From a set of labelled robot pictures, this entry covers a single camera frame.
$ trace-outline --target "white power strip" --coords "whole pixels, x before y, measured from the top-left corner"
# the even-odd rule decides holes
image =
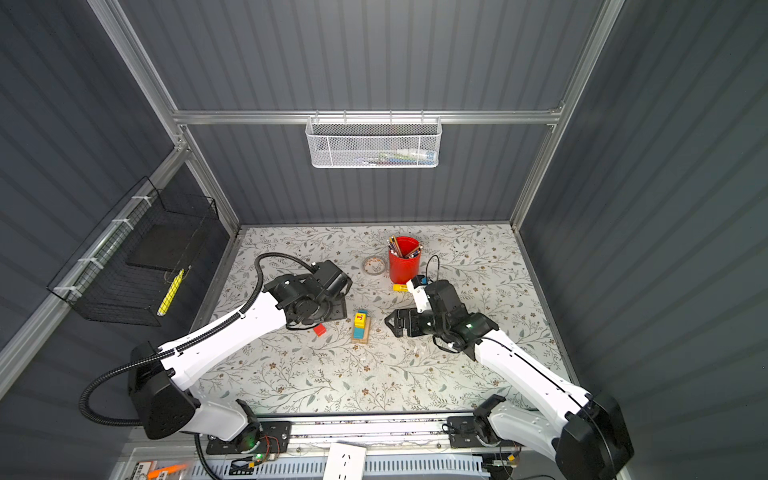
[[[323,480],[361,480],[366,450],[346,443],[332,443]]]

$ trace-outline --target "yellow pen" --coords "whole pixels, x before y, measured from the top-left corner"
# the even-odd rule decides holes
[[[170,283],[168,293],[165,294],[165,298],[163,298],[160,308],[157,309],[157,316],[163,316],[168,313],[168,307],[170,307],[170,303],[174,301],[174,296],[176,295],[177,290],[179,290],[179,285],[181,285],[181,280],[183,279],[184,269],[181,269],[179,274],[176,275],[176,278],[174,278],[174,281]]]

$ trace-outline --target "white mesh basket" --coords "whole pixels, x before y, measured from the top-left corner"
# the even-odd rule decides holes
[[[442,125],[306,122],[312,165],[318,168],[437,167]]]

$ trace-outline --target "robotic arm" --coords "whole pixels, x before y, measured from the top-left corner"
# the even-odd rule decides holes
[[[555,375],[512,342],[482,313],[469,313],[447,280],[408,282],[416,308],[395,310],[385,324],[395,336],[432,335],[450,353],[464,353],[497,372],[539,412],[493,395],[475,410],[475,433],[487,445],[514,440],[554,460],[568,480],[608,480],[634,454],[616,401],[593,397]]]
[[[287,273],[263,285],[259,262],[265,257],[293,260],[309,273]],[[264,253],[257,258],[256,269],[257,287],[239,309],[156,349],[149,343],[137,346],[131,363],[105,373],[83,391],[80,412],[102,425],[143,426],[149,439],[184,431],[213,435],[231,442],[233,450],[253,452],[262,432],[248,405],[211,398],[196,387],[197,380],[248,343],[283,326],[305,330],[346,318],[345,297],[352,286],[330,260],[309,265],[285,253]],[[128,393],[139,418],[113,419],[94,412],[89,405],[93,391],[123,372],[129,372]]]

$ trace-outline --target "leaf pattern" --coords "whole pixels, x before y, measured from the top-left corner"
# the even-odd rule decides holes
[[[422,241],[420,272],[440,256],[440,278],[449,280],[470,312],[482,312],[510,338],[567,378],[560,352],[508,225],[412,227],[250,228],[227,277],[213,318],[242,304],[256,284],[259,253],[291,253],[309,262],[333,260],[353,279],[346,320],[325,323],[327,333],[278,330],[212,368],[198,388],[216,398],[245,400],[255,413],[371,412],[473,409],[492,393],[530,407],[498,375],[437,349],[427,336],[395,338],[384,325],[393,309],[413,306],[410,294],[392,291],[387,273],[369,276],[362,261],[386,258],[390,235]],[[430,274],[435,275],[435,263]],[[263,263],[266,281],[300,267],[285,259]],[[352,343],[354,312],[368,310],[369,343]]]

